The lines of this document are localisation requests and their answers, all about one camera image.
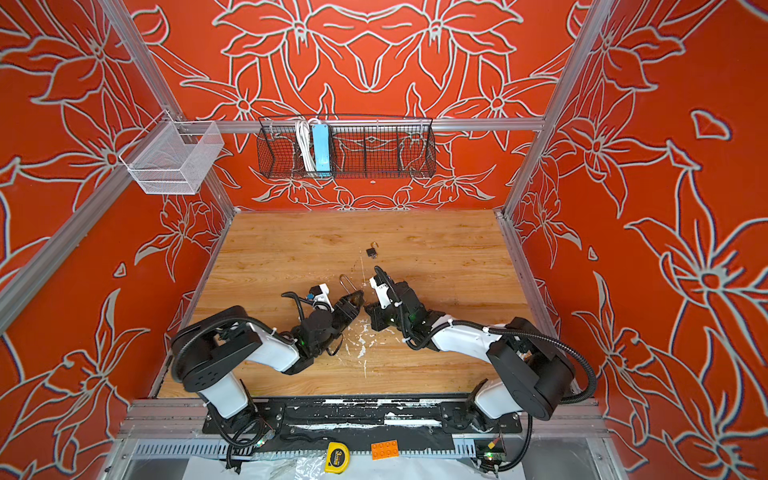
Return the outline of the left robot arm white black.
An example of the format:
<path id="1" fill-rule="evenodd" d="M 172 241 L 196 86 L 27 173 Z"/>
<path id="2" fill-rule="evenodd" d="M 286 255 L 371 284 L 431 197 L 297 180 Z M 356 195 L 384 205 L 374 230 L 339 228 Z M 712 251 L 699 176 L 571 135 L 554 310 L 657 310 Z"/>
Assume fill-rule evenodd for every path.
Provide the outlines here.
<path id="1" fill-rule="evenodd" d="M 269 327 L 236 305 L 179 330 L 171 340 L 172 378 L 204 401 L 211 424 L 232 454 L 260 444 L 270 427 L 235 369 L 250 362 L 296 375 L 322 354 L 334 356 L 332 344 L 364 304 L 361 290 L 331 301 L 325 284 L 312 287 L 305 297 L 292 291 L 281 296 L 297 308 L 299 323 L 289 331 Z"/>

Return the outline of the brass padlock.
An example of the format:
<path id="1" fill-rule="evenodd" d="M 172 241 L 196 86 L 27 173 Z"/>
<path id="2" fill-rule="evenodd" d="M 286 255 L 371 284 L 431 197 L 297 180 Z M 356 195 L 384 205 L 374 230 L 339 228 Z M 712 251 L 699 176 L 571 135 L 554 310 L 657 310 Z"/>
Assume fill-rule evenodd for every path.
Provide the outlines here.
<path id="1" fill-rule="evenodd" d="M 339 275 L 339 283 L 347 295 L 352 295 L 356 291 L 355 285 L 346 274 Z"/>

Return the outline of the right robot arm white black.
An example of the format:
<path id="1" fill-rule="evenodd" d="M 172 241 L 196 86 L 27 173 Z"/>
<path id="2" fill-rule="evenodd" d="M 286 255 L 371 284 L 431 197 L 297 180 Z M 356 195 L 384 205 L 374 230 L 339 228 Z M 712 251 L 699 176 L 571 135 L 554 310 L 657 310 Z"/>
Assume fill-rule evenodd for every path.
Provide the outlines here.
<path id="1" fill-rule="evenodd" d="M 482 383 L 471 404 L 486 419 L 525 412 L 549 420 L 560 405 L 592 398 L 597 375 L 588 360 L 561 340 L 516 317 L 483 325 L 427 308 L 405 282 L 379 266 L 369 283 L 377 301 L 365 307 L 376 331 L 397 328 L 413 351 L 462 354 L 490 364 L 498 378 Z"/>

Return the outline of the small black padlock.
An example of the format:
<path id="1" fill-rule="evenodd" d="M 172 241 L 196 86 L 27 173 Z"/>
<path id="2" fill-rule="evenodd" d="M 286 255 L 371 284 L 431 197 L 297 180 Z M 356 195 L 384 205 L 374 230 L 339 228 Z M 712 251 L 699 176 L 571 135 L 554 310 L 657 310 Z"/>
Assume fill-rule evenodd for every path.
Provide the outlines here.
<path id="1" fill-rule="evenodd" d="M 378 248 L 379 245 L 376 241 L 373 241 L 370 244 L 370 247 L 366 250 L 366 255 L 371 259 L 376 259 L 378 257 Z"/>

